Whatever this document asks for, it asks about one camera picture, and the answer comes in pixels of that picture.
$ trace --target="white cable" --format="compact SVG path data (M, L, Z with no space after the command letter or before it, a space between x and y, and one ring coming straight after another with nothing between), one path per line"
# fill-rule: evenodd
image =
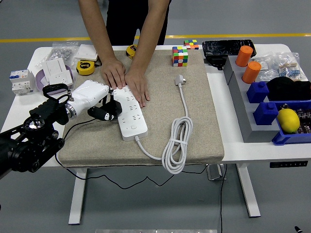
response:
M157 158L149 154L144 149L144 147L141 145L139 137L135 136L135 140L138 143L141 150L150 158L155 159L155 160L161 160L163 167L166 170L168 170L171 174L178 174L183 170L185 163L186 163L188 141L193 130L193 122L191 118L188 117L187 105L185 102L181 83L178 84L178 87L179 87L180 96L181 96L181 99L182 99L182 102L185 108L186 116L177 118L173 121L172 129L171 129L171 137L163 151L162 158ZM173 156L179 150L181 150L180 156L179 156L178 161L176 161L174 160Z

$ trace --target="person's hand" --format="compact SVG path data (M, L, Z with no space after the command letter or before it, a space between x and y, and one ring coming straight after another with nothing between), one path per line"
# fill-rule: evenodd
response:
M139 71L129 70L125 75L125 81L139 102L140 107L145 107L146 100L150 100L145 75Z
M122 89L125 86L125 67L118 59L105 60L102 65L102 77L112 89Z

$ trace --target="black case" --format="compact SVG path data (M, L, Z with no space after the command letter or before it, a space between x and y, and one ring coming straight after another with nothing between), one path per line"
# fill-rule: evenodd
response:
M229 55L238 55L240 48L244 45L248 45L253 49L251 57L256 55L252 40L210 40L203 41L202 43L206 60L219 70L223 69L226 57Z

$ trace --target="tape measure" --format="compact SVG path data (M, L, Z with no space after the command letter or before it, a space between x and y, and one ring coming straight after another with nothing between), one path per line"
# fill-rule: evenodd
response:
M127 47L126 56L133 59L135 52L136 52L136 49L137 49L137 45L130 45L129 47Z
M90 75L95 71L95 62L93 61L79 61L77 64L77 72L80 75Z

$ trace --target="gray floor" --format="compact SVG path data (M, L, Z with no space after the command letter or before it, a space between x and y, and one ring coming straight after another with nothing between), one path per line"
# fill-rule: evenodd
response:
M311 33L310 9L308 0L299 4L289 0L173 0L167 35ZM3 0L0 22L0 39L87 36L76 0ZM311 76L310 37L251 39L255 44L288 45L299 53L301 67ZM165 43L182 41L167 39ZM51 45L52 42L0 43L1 126L14 98L8 80L10 71L25 69L36 48ZM185 170L203 168L188 166ZM254 163L249 166L249 173L262 217L248 217L236 168L228 165L223 189L224 233L290 233L295 232L295 225L311 232L310 166L271 169L268 163ZM169 178L161 167L100 168L89 173L100 174L124 187L146 176L158 183ZM206 172L182 173L162 187L145 181L127 190L106 178L89 180L80 226L68 225L73 185L74 177L62 169L41 169L34 174L11 172L0 181L0 232L93 233L96 229L220 232L221 182L209 182Z

